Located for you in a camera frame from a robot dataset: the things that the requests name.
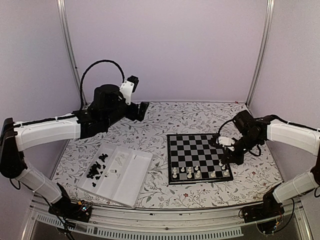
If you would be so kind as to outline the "white chess king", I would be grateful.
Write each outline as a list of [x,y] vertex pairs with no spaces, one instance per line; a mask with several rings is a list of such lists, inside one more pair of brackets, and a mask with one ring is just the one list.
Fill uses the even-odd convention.
[[198,170],[198,171],[195,173],[195,178],[196,178],[196,179],[199,179],[201,176],[202,176],[201,171]]

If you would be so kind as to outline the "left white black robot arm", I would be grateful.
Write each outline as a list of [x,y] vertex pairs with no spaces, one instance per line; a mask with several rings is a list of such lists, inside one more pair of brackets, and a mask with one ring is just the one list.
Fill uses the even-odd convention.
[[0,173],[42,195],[63,217],[70,217],[75,204],[64,187],[25,162],[23,151],[56,141],[91,138],[106,133],[123,118],[141,122],[149,102],[133,103],[131,95],[135,88],[135,84],[128,81],[121,87],[105,84],[94,90],[94,100],[87,109],[29,122],[5,119],[0,137]]

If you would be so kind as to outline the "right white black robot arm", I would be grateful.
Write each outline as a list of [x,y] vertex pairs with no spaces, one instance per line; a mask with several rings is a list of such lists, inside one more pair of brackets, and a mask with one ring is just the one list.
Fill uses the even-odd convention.
[[[287,144],[320,156],[319,129],[286,121],[275,114],[254,118],[247,110],[237,113],[230,122],[241,133],[240,139],[224,137],[220,133],[211,139],[212,146],[225,148],[222,164],[243,164],[245,153],[251,152],[253,147],[260,148],[267,141]],[[317,161],[310,170],[265,193],[258,213],[262,218],[269,218],[281,203],[316,191],[319,187],[320,162]]]

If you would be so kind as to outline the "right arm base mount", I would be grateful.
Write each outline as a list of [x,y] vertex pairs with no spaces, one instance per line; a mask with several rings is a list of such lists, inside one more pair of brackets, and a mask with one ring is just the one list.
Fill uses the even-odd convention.
[[262,234],[270,235],[276,232],[284,213],[283,205],[276,202],[244,206],[238,215],[245,223],[255,222]]

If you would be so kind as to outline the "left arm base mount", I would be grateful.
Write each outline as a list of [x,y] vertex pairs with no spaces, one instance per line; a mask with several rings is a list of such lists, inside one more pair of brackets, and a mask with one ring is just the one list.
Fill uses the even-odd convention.
[[50,205],[48,212],[62,218],[88,223],[92,215],[92,205],[84,200],[72,202],[60,199]]

